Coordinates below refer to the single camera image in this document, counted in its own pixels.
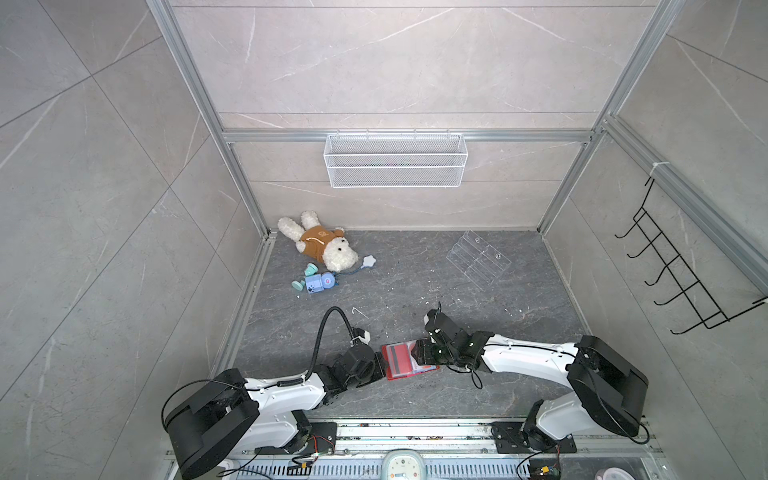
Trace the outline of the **red leather card holder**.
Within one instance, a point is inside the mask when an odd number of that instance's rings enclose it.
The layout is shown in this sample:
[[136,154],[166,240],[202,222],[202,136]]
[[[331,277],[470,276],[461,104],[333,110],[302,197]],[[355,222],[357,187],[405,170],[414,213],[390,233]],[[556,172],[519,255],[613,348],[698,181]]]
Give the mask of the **red leather card holder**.
[[381,347],[388,381],[409,378],[439,369],[437,365],[420,365],[417,363],[413,353],[416,351],[418,343],[418,340],[411,340]]

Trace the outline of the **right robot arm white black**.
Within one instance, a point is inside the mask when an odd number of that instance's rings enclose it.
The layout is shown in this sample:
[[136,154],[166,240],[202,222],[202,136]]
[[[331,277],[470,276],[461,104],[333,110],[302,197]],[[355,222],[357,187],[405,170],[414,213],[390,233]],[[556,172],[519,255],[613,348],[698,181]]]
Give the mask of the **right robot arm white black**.
[[576,343],[517,340],[488,331],[469,333],[439,308],[424,317],[427,337],[411,357],[420,366],[446,366],[468,373],[480,388],[479,373],[515,373],[565,386],[554,400],[538,400],[510,441],[550,451],[568,436],[600,427],[638,445],[650,441],[642,423],[649,386],[645,374],[600,338]]

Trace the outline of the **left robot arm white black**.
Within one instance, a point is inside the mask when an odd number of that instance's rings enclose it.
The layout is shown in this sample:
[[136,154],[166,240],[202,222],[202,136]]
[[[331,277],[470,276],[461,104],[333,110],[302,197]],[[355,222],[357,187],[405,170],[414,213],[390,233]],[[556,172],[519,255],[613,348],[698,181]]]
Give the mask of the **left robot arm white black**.
[[181,477],[206,474],[238,448],[297,450],[311,433],[307,411],[384,378],[385,368],[381,352],[356,342],[310,374],[259,380],[231,368],[201,380],[173,410],[161,409]]

